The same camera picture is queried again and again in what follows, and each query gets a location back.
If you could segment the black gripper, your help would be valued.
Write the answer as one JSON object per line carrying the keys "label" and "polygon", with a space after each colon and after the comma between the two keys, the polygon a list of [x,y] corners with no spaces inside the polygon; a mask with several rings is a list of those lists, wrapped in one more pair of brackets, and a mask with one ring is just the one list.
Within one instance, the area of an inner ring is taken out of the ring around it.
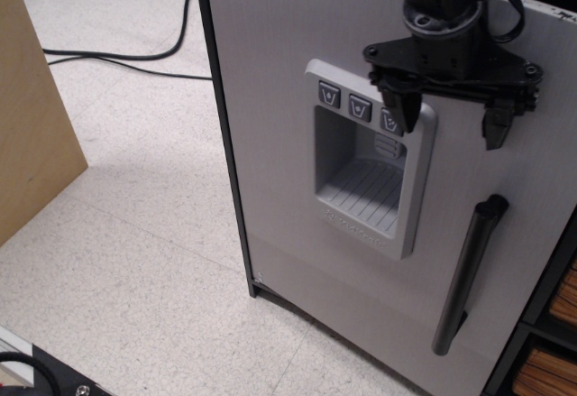
{"label": "black gripper", "polygon": [[[373,43],[363,51],[370,80],[403,133],[417,124],[423,95],[486,105],[481,132],[487,151],[500,149],[515,114],[536,109],[543,70],[485,38],[430,41],[408,37]],[[488,106],[495,100],[512,106]]]}

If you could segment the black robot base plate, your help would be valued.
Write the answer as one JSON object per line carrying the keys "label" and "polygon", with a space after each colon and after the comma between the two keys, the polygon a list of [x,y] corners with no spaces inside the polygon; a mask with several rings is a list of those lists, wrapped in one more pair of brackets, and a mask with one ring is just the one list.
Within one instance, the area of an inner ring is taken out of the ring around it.
{"label": "black robot base plate", "polygon": [[32,345],[30,354],[3,351],[1,366],[16,364],[32,370],[32,382],[1,383],[2,395],[113,395],[101,384],[64,364],[46,351]]}

